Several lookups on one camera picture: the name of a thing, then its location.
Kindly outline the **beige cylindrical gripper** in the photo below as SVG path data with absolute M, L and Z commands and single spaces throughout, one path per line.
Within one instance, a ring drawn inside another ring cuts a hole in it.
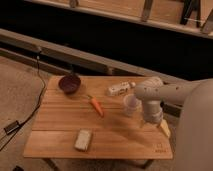
M 152 124 L 159 124 L 163 119 L 163 110 L 160 106 L 159 101 L 143 101 L 143 118 L 146 122 Z M 159 128 L 165 134 L 166 137 L 171 136 L 171 132 L 169 130 L 168 124 L 166 120 L 163 120 L 160 123 Z

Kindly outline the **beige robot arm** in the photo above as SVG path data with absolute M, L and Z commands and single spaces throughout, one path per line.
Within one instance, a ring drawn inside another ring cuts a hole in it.
M 164 85 L 151 77 L 134 88 L 146 122 L 157 123 L 161 101 L 182 105 L 173 171 L 213 171 L 213 79 Z

